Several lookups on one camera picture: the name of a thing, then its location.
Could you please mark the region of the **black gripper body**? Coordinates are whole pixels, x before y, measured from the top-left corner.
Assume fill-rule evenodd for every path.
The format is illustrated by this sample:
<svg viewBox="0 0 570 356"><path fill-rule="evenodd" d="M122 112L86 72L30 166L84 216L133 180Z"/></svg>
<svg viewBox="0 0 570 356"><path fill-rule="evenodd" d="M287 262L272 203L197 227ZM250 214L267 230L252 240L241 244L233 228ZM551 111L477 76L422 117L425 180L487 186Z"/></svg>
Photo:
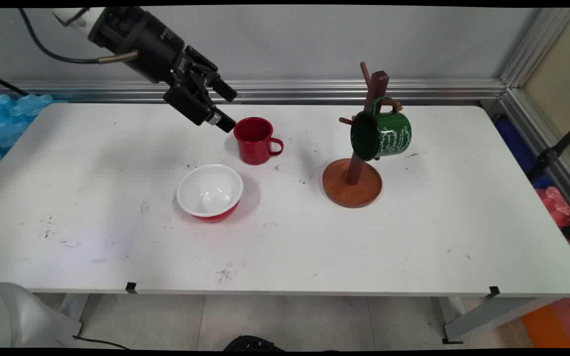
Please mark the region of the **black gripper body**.
<svg viewBox="0 0 570 356"><path fill-rule="evenodd" d="M137 58L125 65L151 83L181 83L172 70L183 54L183 38L142 7L105 7L88 40L115 55L135 51Z"/></svg>

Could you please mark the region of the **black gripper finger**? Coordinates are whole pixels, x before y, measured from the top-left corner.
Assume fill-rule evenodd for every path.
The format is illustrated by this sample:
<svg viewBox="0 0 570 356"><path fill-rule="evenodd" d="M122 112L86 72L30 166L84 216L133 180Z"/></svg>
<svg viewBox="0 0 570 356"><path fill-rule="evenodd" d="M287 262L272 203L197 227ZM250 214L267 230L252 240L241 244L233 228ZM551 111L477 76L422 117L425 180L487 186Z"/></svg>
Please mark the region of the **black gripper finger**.
<svg viewBox="0 0 570 356"><path fill-rule="evenodd" d="M187 46L184 49L184 54L190 59L189 69L200 78L197 81L202 87L213 88L227 102L232 102L236 98L238 93L222 79L215 63L192 46Z"/></svg>
<svg viewBox="0 0 570 356"><path fill-rule="evenodd" d="M183 81L169 87L163 100L195 125L206 122L229 133L235 128L236 121L217 108L204 81L202 75L188 74Z"/></svg>

